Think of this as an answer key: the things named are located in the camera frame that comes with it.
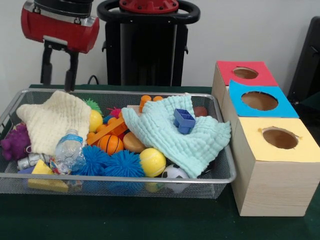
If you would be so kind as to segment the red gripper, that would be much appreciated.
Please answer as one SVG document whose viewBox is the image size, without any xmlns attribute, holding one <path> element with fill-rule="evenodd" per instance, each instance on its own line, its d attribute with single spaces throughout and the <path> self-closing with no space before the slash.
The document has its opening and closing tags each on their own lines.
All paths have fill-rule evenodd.
<svg viewBox="0 0 320 240">
<path fill-rule="evenodd" d="M 89 25 L 58 20 L 23 7 L 21 11 L 21 28 L 27 39 L 43 43 L 45 40 L 67 46 L 70 66 L 66 71 L 64 90 L 75 90 L 79 53 L 88 53 L 95 45 L 100 22 L 97 17 L 89 18 Z M 52 48 L 44 46 L 41 63 L 40 82 L 50 85 L 52 80 Z"/>
</svg>

